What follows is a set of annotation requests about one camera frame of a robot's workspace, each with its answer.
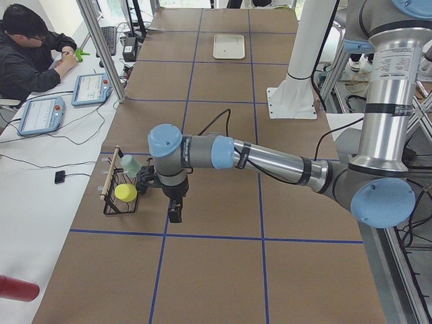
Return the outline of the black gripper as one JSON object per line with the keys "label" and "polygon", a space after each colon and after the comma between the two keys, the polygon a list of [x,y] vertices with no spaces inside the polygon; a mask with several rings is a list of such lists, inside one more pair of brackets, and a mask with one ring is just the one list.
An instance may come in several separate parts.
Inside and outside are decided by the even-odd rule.
{"label": "black gripper", "polygon": [[169,199],[169,222],[182,222],[183,198],[188,191],[188,178],[183,179],[179,184],[169,184],[167,180],[161,179],[162,191]]}

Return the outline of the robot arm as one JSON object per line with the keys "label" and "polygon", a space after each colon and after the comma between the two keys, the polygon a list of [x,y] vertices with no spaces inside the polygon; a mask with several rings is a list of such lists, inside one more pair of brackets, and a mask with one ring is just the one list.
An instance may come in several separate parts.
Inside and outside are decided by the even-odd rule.
{"label": "robot arm", "polygon": [[368,44],[375,56],[358,151],[347,164],[313,161],[222,135],[189,136],[171,124],[148,134],[149,151],[180,221],[187,169],[255,168],[308,186],[371,227],[393,227],[416,209],[402,162],[423,46],[431,39],[430,1],[351,1],[346,47]]}

